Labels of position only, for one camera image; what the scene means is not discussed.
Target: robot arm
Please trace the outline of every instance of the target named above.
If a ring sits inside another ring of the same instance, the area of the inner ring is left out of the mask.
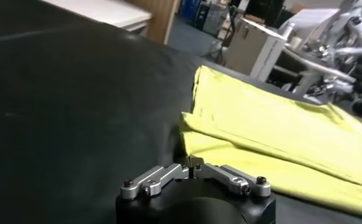
[[[352,34],[357,36],[358,47],[345,47],[337,49],[336,56],[362,55],[362,17],[356,16],[351,18],[347,23],[347,28]]]

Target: wooden cabinet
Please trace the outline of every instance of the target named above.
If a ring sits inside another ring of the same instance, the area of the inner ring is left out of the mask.
[[[157,43],[167,44],[179,0],[127,1],[152,13],[152,18],[148,24],[147,38]]]

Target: white table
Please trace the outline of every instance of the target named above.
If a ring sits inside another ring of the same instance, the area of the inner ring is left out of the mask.
[[[123,0],[42,0],[87,18],[129,31],[145,27],[151,13]]]

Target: bolt head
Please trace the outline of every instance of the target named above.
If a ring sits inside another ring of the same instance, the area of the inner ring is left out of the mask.
[[[264,185],[267,183],[267,179],[265,177],[257,177],[256,178],[256,184]]]
[[[130,187],[133,185],[133,180],[126,180],[124,181],[124,187]]]

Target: white robot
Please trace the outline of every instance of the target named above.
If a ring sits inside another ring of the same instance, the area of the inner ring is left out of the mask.
[[[329,68],[306,62],[311,73],[316,71],[316,74],[323,74],[324,84],[314,86],[316,89],[350,95],[353,98],[353,110],[361,108],[362,111],[362,106],[356,106],[357,103],[362,105],[362,86],[359,88],[358,82],[350,80],[353,77],[347,75],[354,70],[357,57],[362,56],[362,0],[346,1],[345,3],[349,4],[348,11],[340,14],[325,32],[319,42],[323,47],[316,45],[313,51],[317,55],[322,55],[322,61],[326,62]]]
[[[327,32],[326,45],[333,57],[362,55],[362,0],[349,0],[350,9],[342,13]]]

